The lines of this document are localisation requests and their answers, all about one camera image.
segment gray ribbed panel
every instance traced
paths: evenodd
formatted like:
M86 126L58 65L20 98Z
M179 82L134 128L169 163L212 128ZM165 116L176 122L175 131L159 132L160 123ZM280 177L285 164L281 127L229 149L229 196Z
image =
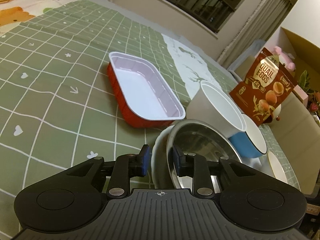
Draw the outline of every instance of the gray ribbed panel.
M63 234L26 229L17 240L306 240L296 229L259 234L230 223L211 200L188 190L135 189L130 197L111 200L89 225Z

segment pink plush toy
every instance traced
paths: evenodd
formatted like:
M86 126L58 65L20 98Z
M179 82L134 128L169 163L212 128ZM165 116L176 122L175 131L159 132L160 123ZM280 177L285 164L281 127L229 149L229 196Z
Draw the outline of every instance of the pink plush toy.
M291 54L287 54L282 51L282 49L278 46L275 46L275 54L279 55L279 60L284 67L291 73L296 69L296 65L292 62L294 57Z

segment white heart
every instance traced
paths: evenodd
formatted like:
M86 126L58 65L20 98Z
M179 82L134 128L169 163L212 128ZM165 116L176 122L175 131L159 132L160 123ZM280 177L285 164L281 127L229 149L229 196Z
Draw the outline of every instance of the white heart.
M22 75L21 75L21 78L24 79L24 78L27 78L27 77L28 77L28 74L23 72Z
M90 154L87 155L87 158L88 158L88 159L91 159L91 158L94 158L94 157L97 157L97 156L98 156L97 153L94 153L93 151L91 151Z
M15 128L15 131L14 131L13 135L14 135L14 136L18 136L18 135L20 135L20 134L22 134L22 133L23 133L23 131L22 131L21 127L20 127L19 125L17 125L16 128Z

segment stainless steel bowl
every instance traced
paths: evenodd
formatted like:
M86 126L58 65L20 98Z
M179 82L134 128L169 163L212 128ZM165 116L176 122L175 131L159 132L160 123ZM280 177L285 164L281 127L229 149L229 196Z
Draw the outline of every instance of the stainless steel bowl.
M181 178L178 179L172 162L170 149L173 145L180 147L184 153L203 155L209 161L217 162L220 157L224 156L242 163L241 157L228 139L212 126L198 120L183 120L172 128L166 147L167 164L175 188L184 186Z

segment silver screw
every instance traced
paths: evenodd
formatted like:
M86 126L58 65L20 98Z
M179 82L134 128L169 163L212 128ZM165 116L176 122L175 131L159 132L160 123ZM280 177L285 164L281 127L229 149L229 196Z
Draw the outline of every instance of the silver screw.
M109 194L113 196L121 196L124 193L124 190L119 187L114 187L111 190L109 190Z
M213 193L212 189L207 188L207 187L201 187L197 190L198 194L203 195L203 196L209 196Z

